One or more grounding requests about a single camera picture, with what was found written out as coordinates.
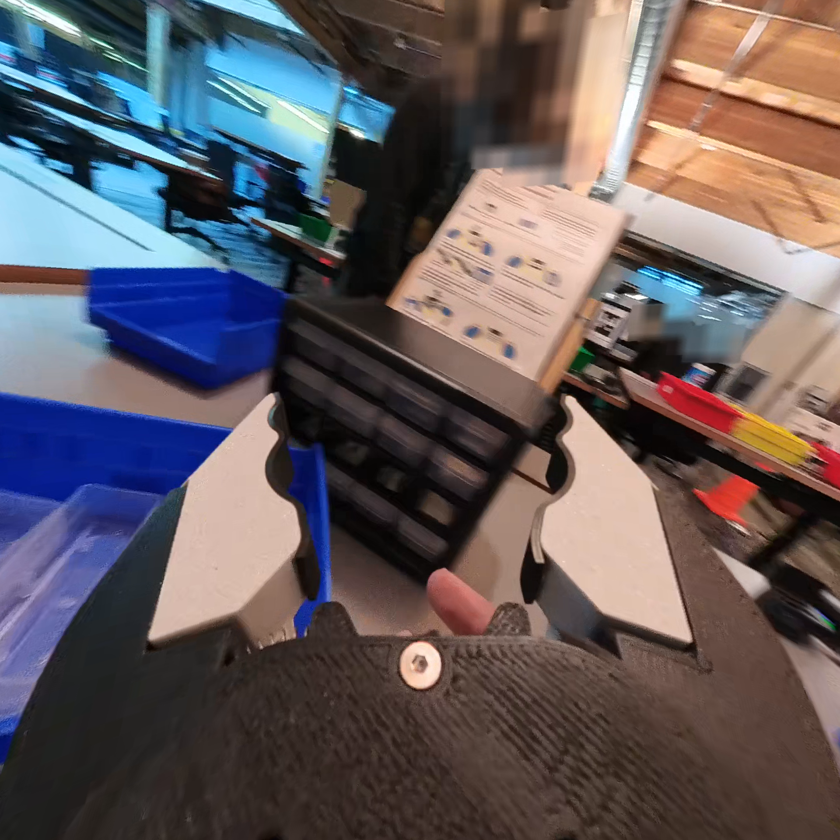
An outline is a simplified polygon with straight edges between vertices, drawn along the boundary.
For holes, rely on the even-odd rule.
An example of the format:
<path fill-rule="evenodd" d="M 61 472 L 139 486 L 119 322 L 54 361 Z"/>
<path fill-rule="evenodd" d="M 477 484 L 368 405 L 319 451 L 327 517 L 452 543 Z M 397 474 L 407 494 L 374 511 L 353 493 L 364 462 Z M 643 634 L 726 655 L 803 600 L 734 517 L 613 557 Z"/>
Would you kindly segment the wooden work table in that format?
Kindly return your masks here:
<path fill-rule="evenodd" d="M 628 412 L 646 413 L 651 431 L 648 435 L 669 441 L 700 459 L 743 478 L 768 497 L 777 497 L 801 509 L 801 515 L 749 557 L 748 567 L 770 575 L 781 565 L 795 542 L 820 522 L 839 525 L 837 487 L 799 466 L 790 465 L 730 434 L 701 423 L 676 410 L 663 399 L 657 385 L 625 369 L 619 371 L 624 396 L 608 394 L 585 383 L 573 373 L 564 373 L 560 387 L 576 388 L 598 396 L 614 407 Z"/>

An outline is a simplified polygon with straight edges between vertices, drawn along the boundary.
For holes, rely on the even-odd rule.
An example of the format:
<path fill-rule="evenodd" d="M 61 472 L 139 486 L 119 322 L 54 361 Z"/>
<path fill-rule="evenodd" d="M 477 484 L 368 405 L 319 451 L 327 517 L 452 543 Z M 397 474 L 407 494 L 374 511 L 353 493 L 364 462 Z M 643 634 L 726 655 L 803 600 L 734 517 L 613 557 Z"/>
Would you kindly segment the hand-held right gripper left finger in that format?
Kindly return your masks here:
<path fill-rule="evenodd" d="M 290 444 L 266 396 L 184 485 L 153 647 L 232 625 L 258 648 L 302 637 L 323 602 L 323 454 Z"/>

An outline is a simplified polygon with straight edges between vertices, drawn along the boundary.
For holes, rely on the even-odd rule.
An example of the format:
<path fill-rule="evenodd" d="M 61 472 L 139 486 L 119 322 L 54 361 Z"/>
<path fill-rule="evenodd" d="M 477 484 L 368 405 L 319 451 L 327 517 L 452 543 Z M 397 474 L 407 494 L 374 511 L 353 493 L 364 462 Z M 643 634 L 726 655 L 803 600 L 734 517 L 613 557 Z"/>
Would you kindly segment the white long table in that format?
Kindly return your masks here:
<path fill-rule="evenodd" d="M 1 263 L 63 270 L 222 267 L 6 145 L 1 148 Z"/>

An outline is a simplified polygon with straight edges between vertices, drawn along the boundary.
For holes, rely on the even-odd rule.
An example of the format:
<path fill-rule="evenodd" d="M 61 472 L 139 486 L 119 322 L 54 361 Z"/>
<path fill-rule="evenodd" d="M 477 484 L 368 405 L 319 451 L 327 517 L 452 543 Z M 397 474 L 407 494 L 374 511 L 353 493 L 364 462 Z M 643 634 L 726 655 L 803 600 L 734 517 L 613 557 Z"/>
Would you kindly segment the printed instruction sheet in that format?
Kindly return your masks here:
<path fill-rule="evenodd" d="M 477 171 L 387 303 L 536 382 L 629 224 L 560 186 Z"/>

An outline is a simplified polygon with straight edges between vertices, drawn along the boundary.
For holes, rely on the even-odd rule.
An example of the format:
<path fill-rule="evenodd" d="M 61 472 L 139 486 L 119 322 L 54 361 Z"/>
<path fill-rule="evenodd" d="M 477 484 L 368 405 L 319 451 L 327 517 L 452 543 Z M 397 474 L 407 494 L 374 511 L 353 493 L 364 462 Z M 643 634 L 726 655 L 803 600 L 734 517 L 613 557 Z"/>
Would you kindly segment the yellow plastic bin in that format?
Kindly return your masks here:
<path fill-rule="evenodd" d="M 741 443 L 793 467 L 803 466 L 816 456 L 812 444 L 783 426 L 747 412 L 733 402 L 725 403 L 736 413 L 730 435 Z"/>

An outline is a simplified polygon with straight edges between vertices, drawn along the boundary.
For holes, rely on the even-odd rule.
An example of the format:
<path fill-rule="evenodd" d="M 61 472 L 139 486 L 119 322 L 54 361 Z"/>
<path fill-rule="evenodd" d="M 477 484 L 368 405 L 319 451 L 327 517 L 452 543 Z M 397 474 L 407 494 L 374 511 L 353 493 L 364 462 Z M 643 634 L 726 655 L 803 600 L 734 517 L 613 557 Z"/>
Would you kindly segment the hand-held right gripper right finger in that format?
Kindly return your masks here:
<path fill-rule="evenodd" d="M 548 637 L 610 647 L 628 635 L 695 645 L 654 483 L 570 396 L 520 572 L 522 600 Z"/>

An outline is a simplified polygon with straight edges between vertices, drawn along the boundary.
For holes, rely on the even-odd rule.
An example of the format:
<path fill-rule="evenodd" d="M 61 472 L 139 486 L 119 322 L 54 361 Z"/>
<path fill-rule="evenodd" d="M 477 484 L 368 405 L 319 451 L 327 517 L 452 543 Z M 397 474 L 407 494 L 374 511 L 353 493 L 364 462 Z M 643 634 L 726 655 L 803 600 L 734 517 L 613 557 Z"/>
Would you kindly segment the blue bin with clear drawers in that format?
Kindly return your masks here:
<path fill-rule="evenodd" d="M 117 679 L 148 649 L 219 627 L 250 644 L 232 625 L 161 647 L 148 641 L 184 485 L 234 429 L 2 394 L 2 490 L 59 502 L 84 485 L 163 497 L 62 634 L 15 729 L 2 731 L 2 763 L 25 740 L 31 707 L 54 701 L 61 732 L 79 725 L 100 704 L 109 709 Z M 332 594 L 325 471 L 323 457 L 323 602 L 317 606 Z"/>

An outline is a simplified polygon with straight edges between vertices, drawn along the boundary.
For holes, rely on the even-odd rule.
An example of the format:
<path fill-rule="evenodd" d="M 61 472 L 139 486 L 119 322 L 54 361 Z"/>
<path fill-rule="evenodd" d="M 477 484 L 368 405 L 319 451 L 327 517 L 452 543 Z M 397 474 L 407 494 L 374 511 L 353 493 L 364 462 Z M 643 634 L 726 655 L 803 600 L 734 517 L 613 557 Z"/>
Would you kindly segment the black small-parts drawer cabinet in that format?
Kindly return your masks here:
<path fill-rule="evenodd" d="M 271 390 L 322 447 L 332 521 L 417 582 L 450 568 L 556 397 L 376 299 L 291 296 Z"/>

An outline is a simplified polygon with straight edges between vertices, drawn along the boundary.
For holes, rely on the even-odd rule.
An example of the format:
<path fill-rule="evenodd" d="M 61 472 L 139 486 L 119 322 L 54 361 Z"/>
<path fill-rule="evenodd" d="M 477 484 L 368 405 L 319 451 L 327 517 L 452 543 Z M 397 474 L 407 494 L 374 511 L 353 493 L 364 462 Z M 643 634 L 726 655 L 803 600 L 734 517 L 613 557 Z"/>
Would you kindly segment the clear plastic drawer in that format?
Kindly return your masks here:
<path fill-rule="evenodd" d="M 66 540 L 55 562 L 1 565 L 2 731 L 17 726 L 73 617 L 163 497 L 100 485 L 66 500 Z"/>
<path fill-rule="evenodd" d="M 68 505 L 1 491 L 1 565 L 25 561 L 47 567 L 67 538 Z"/>

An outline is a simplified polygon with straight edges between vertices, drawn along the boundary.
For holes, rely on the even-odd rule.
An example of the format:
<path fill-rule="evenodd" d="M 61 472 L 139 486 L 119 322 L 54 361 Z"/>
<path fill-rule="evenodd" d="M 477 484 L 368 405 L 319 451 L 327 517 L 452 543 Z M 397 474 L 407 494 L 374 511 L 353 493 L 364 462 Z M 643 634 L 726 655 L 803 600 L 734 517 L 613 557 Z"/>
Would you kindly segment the person's right hand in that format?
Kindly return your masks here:
<path fill-rule="evenodd" d="M 455 635 L 481 636 L 496 612 L 496 606 L 451 571 L 433 572 L 426 595 L 434 614 Z"/>

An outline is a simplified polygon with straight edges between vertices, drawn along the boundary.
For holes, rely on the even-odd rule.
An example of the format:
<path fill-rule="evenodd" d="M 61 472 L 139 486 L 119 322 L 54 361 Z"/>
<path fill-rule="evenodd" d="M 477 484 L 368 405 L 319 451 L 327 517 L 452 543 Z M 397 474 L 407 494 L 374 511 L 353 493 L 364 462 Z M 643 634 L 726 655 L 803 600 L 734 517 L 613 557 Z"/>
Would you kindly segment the silver ventilation duct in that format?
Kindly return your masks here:
<path fill-rule="evenodd" d="M 611 202 L 625 183 L 644 117 L 686 6 L 687 1 L 631 2 L 628 23 L 633 49 L 626 60 L 626 83 L 612 147 L 590 190 L 595 200 Z"/>

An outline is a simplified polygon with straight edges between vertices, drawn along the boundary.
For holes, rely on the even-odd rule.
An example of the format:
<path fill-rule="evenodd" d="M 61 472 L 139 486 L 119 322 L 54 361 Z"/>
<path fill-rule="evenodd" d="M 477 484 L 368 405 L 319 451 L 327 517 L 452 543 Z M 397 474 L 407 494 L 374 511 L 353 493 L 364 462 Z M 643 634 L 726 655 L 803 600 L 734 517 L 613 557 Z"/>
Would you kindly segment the large glass window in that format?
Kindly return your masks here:
<path fill-rule="evenodd" d="M 663 343 L 679 362 L 731 365 L 782 301 L 783 292 L 719 272 L 675 271 L 614 258 L 596 285 L 599 297 L 633 308 L 624 343 Z"/>

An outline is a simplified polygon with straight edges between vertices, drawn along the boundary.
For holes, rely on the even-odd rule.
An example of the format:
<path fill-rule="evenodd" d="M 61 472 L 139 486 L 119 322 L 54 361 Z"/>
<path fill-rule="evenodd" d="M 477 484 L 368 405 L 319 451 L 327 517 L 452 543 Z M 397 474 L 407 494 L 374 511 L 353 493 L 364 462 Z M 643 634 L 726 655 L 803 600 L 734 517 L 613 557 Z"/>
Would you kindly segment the orange traffic cone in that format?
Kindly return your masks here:
<path fill-rule="evenodd" d="M 698 501 L 711 513 L 734 526 L 747 528 L 743 510 L 759 493 L 756 484 L 740 476 L 731 475 L 708 490 L 693 489 Z"/>

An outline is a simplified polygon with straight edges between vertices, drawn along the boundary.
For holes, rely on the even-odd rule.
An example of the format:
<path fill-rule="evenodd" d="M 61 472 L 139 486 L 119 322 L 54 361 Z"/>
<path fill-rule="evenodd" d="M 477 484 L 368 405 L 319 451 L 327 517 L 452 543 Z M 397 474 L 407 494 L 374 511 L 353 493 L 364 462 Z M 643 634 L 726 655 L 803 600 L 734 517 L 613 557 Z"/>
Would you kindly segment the wooden sheet stand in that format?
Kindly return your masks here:
<path fill-rule="evenodd" d="M 574 358 L 584 343 L 585 336 L 600 306 L 601 303 L 598 300 L 590 297 L 575 314 L 554 356 L 539 379 L 539 386 L 545 393 L 554 394 L 560 386 L 564 375 L 570 370 Z"/>

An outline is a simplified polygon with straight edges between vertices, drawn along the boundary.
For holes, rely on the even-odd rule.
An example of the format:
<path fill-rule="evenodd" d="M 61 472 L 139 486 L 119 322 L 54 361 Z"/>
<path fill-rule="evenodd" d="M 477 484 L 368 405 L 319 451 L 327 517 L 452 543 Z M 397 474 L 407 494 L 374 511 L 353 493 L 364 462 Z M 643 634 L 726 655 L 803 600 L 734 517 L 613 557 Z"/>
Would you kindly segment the black device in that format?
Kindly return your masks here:
<path fill-rule="evenodd" d="M 812 637 L 838 653 L 839 599 L 808 573 L 780 567 L 757 605 L 781 636 L 797 644 Z"/>

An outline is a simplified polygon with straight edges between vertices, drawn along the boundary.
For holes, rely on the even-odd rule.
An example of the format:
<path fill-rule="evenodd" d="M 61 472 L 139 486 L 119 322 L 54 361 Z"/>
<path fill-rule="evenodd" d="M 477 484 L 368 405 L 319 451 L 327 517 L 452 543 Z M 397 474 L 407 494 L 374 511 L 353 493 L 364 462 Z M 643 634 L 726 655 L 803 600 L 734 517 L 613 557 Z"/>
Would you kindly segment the blue plastic bin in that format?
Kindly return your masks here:
<path fill-rule="evenodd" d="M 110 344 L 205 390 L 269 368 L 288 294 L 235 270 L 98 268 L 89 323 Z"/>

